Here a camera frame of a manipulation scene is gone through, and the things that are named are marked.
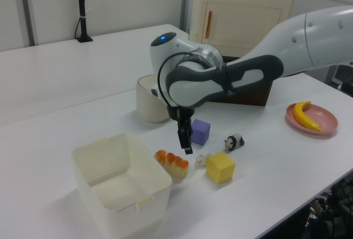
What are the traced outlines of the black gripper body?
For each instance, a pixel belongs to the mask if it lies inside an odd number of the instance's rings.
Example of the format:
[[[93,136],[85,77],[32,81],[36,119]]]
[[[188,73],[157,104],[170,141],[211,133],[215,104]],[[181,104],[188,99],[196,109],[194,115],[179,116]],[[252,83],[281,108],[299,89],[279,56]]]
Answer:
[[[177,121],[180,124],[183,123],[188,123],[191,120],[191,117],[193,116],[195,109],[193,108],[185,108],[185,107],[169,107],[167,106],[167,111],[169,114],[169,117],[172,120]]]

